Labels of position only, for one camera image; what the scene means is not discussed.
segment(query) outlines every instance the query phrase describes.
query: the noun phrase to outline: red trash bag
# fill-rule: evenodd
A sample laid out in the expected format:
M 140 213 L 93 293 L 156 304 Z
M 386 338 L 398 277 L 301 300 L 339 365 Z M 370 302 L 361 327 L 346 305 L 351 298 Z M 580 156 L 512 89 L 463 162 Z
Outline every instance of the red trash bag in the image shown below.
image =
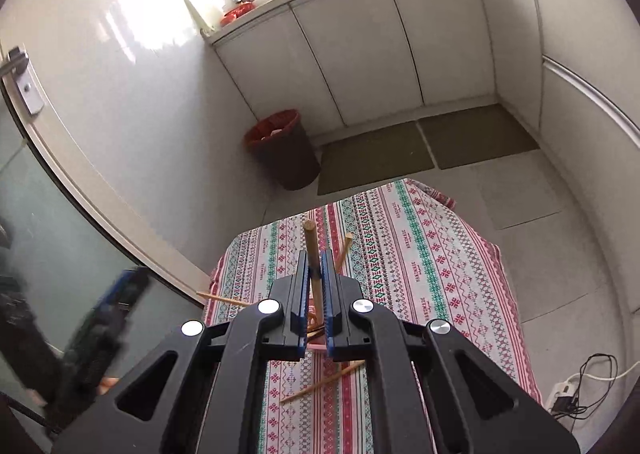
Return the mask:
M 285 190 L 306 187 L 320 173 L 295 109 L 281 110 L 259 121 L 244 135 L 244 144 Z

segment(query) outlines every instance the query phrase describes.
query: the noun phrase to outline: black cable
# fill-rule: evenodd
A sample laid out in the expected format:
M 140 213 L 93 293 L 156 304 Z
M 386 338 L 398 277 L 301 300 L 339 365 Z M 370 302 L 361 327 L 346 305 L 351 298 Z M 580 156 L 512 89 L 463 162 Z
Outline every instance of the black cable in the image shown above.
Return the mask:
M 607 390 L 605 391 L 605 393 L 596 400 L 596 402 L 593 402 L 592 404 L 589 405 L 580 405 L 580 389 L 582 388 L 582 382 L 584 380 L 584 373 L 587 370 L 587 366 L 589 364 L 589 362 L 591 360 L 593 360 L 593 358 L 607 358 L 607 360 L 609 360 L 609 378 L 612 378 L 612 380 L 609 380 L 608 384 L 607 384 Z M 585 363 L 583 363 L 580 367 L 580 371 L 579 371 L 579 378 L 578 378 L 578 387 L 575 390 L 575 394 L 573 399 L 571 400 L 571 402 L 568 405 L 568 408 L 563 411 L 563 412 L 558 412 L 556 414 L 553 415 L 554 418 L 556 418 L 556 420 L 559 420 L 560 418 L 564 418 L 565 416 L 569 417 L 569 418 L 574 418 L 574 424 L 576 420 L 588 420 L 594 412 L 596 412 L 598 410 L 598 407 L 600 407 L 600 405 L 602 404 L 602 402 L 604 402 L 604 400 L 606 399 L 606 397 L 609 395 L 609 392 L 611 391 L 611 388 L 613 387 L 613 384 L 615 383 L 615 378 L 618 376 L 618 359 L 614 356 L 614 355 L 609 355 L 609 354 L 604 354 L 604 353 L 596 353 L 593 354 L 591 356 L 589 356 L 589 358 L 587 358 L 587 360 L 585 361 Z M 584 414 L 587 413 L 588 410 L 590 410 L 591 408 L 593 408 L 593 410 L 591 410 L 591 412 L 588 414 L 588 416 L 583 416 Z
M 6 404 L 9 407 L 11 407 L 14 410 L 17 410 L 19 413 L 25 415 L 27 418 L 30 418 L 30 420 L 33 420 L 39 425 L 42 425 L 45 429 L 50 430 L 52 433 L 60 434 L 60 432 L 62 432 L 62 429 L 60 429 L 60 427 L 50 424 L 47 420 L 41 417 L 41 415 L 39 415 L 37 412 L 34 412 L 29 407 L 21 404 L 17 400 L 14 400 L 8 394 L 4 394 L 4 392 L 0 391 L 0 398 L 4 398 L 4 400 L 6 401 Z

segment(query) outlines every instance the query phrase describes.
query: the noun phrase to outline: white power cord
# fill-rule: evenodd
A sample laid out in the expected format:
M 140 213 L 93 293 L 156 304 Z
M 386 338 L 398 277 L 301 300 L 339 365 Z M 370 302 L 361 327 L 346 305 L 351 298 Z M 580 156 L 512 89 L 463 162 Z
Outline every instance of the white power cord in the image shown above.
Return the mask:
M 628 370 L 626 370 L 624 373 L 619 374 L 618 376 L 615 376 L 613 378 L 601 378 L 599 376 L 594 376 L 594 374 L 589 374 L 589 373 L 584 373 L 583 376 L 586 376 L 587 378 L 591 378 L 592 380 L 600 380 L 601 382 L 612 382 L 613 380 L 617 380 L 619 378 L 623 378 L 624 376 L 626 376 L 627 374 L 629 374 L 631 371 L 633 371 L 636 367 L 640 366 L 640 360 L 638 360 L 636 363 L 634 363 L 630 368 L 628 368 Z M 575 373 L 572 374 L 571 376 L 569 376 L 564 382 L 568 383 L 570 382 L 573 378 L 576 377 L 580 377 L 580 373 Z

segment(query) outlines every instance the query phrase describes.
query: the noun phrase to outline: triangular cutout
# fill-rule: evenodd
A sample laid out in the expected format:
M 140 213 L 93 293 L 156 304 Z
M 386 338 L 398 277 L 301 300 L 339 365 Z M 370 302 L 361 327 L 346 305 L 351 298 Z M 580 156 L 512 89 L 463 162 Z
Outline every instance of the triangular cutout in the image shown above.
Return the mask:
M 482 420 L 490 420 L 513 408 L 509 395 L 464 352 L 457 352 L 456 360 Z
M 142 421 L 151 420 L 177 359 L 178 353 L 175 351 L 162 355 L 118 397 L 118 408 Z

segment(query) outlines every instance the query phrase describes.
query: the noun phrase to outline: white wall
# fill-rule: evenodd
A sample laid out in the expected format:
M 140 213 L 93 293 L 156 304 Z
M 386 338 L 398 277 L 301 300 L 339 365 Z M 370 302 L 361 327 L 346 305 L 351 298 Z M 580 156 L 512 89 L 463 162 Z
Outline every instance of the white wall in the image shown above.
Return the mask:
M 199 268 L 260 224 L 271 183 L 241 145 L 255 116 L 182 0 L 7 0 L 0 42 L 26 47 L 87 158 Z

